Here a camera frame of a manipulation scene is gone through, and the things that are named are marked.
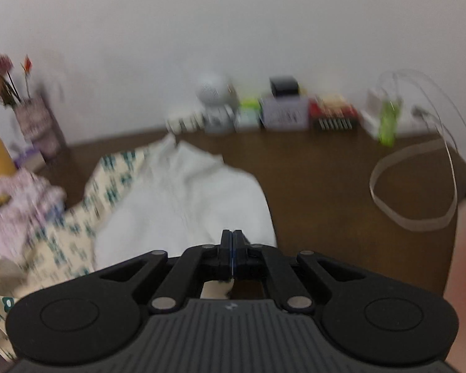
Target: metal screw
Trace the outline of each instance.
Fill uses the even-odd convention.
[[[176,305],[176,300],[172,297],[158,297],[152,300],[152,307],[157,310],[169,310]]]
[[[308,308],[312,303],[313,301],[306,296],[293,296],[287,300],[291,308]]]

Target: pink vase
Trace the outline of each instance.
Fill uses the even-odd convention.
[[[41,96],[26,99],[14,108],[14,112],[24,138],[30,140],[43,157],[53,158],[61,144],[53,129],[50,111]]]

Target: gray ribbed panel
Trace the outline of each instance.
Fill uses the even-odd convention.
[[[120,353],[78,367],[22,361],[10,373],[452,373],[442,362],[390,369],[334,349],[314,322],[276,308],[273,300],[190,300],[174,314],[153,316]]]

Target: purple and white box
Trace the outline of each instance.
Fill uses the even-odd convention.
[[[306,130],[309,128],[309,98],[287,96],[262,98],[262,123],[270,130]]]

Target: wall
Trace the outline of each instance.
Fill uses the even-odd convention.
[[[0,53],[29,54],[71,144],[163,125],[210,69],[243,95],[293,74],[361,105],[382,71],[413,67],[466,118],[466,0],[0,0]]]

